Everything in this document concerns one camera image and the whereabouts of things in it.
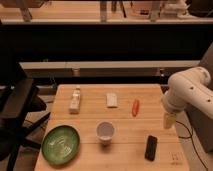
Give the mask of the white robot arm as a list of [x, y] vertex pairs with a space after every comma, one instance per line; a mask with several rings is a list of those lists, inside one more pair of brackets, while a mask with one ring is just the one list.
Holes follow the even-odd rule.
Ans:
[[210, 73], [204, 67], [193, 67], [169, 77], [169, 89], [161, 100], [165, 109], [163, 119], [165, 129], [170, 129], [174, 125], [177, 114], [188, 104], [213, 119], [213, 91], [208, 88], [210, 81]]

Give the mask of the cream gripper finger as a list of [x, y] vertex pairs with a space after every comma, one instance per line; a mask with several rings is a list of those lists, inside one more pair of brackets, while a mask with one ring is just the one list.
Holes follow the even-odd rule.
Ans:
[[170, 129], [176, 121], [176, 115], [165, 113], [164, 114], [164, 120], [163, 120], [163, 126], [165, 129]]

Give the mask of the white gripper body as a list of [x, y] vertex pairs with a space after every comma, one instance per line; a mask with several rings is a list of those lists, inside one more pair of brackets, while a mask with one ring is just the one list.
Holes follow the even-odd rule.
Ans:
[[162, 97], [162, 105], [167, 113], [177, 114], [185, 109], [186, 102], [180, 97], [166, 92]]

